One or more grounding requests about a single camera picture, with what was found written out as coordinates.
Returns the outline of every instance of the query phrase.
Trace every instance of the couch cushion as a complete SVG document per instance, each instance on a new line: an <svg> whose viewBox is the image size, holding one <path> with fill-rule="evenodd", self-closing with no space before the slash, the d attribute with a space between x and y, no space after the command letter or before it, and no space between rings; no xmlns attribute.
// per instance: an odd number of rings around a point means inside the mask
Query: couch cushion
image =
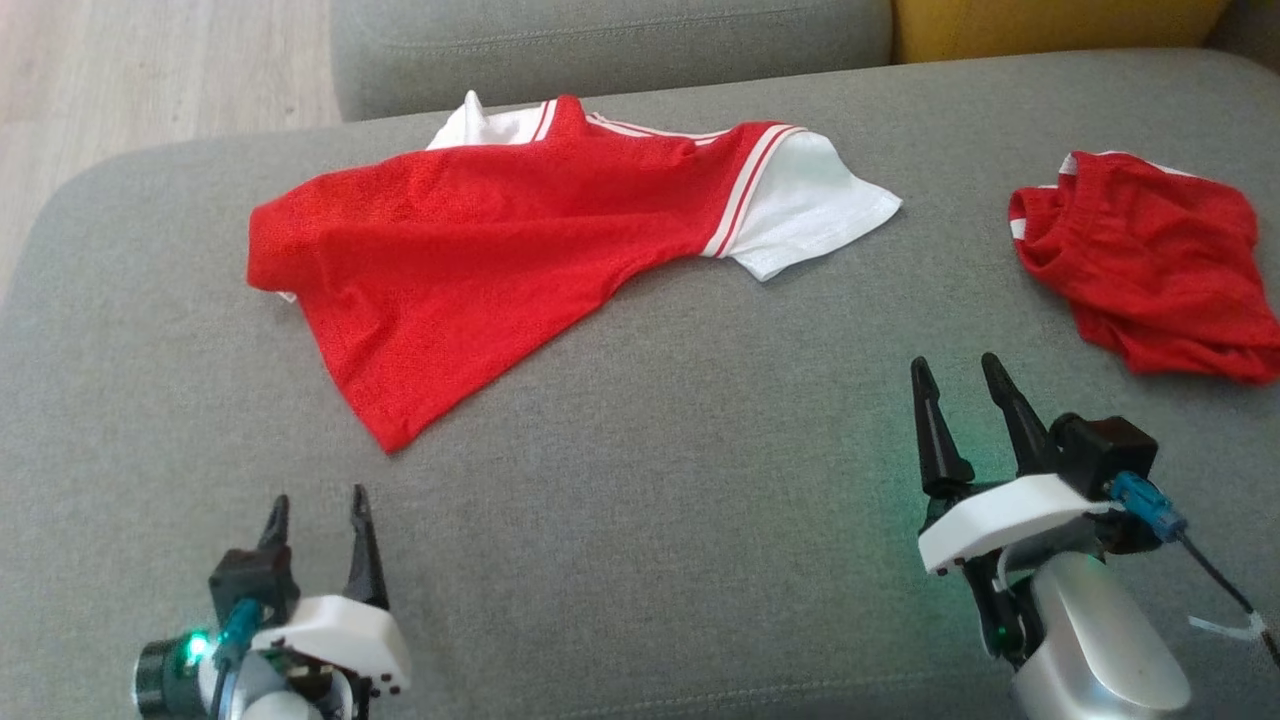
<svg viewBox="0 0 1280 720"><path fill-rule="evenodd" d="M45 209L0 309L0 716L129 716L132 653L210 618L207 573L278 492L303 592L337 592L364 482L416 673L379 719L1012 717L966 588L915 552L918 354L982 475L1014 468L986 350L1047 418L1151 432L1199 546L1280 618L1280 388L1130 375L1025 275L1006 220L1068 150L1125 149L1244 191L1280 287L1274 73L1110 51L586 104L690 131L803 123L905 205L765 284L710 260L643 275L387 457L297 309L244 286L246 218L424 146L443 115L90 170ZM1243 620L1185 553L1112 566L1185 666L1193 717L1280 717L1262 652L1188 625Z"/></svg>
<svg viewBox="0 0 1280 720"><path fill-rule="evenodd" d="M888 0L333 0L343 118L888 61Z"/></svg>

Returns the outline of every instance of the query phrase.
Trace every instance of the red and white stripe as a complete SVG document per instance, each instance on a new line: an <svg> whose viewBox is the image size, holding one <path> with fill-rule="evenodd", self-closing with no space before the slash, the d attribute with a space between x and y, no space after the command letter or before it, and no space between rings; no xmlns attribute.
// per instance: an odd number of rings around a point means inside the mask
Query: red and white stripe
<svg viewBox="0 0 1280 720"><path fill-rule="evenodd" d="M622 123L618 120L611 120L599 113L591 113L586 117L586 122L593 126L604 128L607 131L616 132L618 135L625 135L627 137L687 137L694 141L694 145L710 145L716 142L716 138L724 135L728 131L708 132L701 135L694 135L687 132L671 132L664 129L646 128L644 126L637 126L632 123Z"/></svg>
<svg viewBox="0 0 1280 720"><path fill-rule="evenodd" d="M751 204L751 196L760 183L760 174L764 172L764 165L768 164L769 158L773 156L773 152L777 151L778 146L786 138L800 132L805 132L805 129L796 126L781 124L764 131L764 135L756 141L755 147L751 149L750 155L746 156L737 181L733 182L728 202L724 205L724 214L721 217L716 232L707 241L707 246L701 252L703 256L723 258L733 246L733 238L737 237L742 227L742 219L746 215L748 206Z"/></svg>

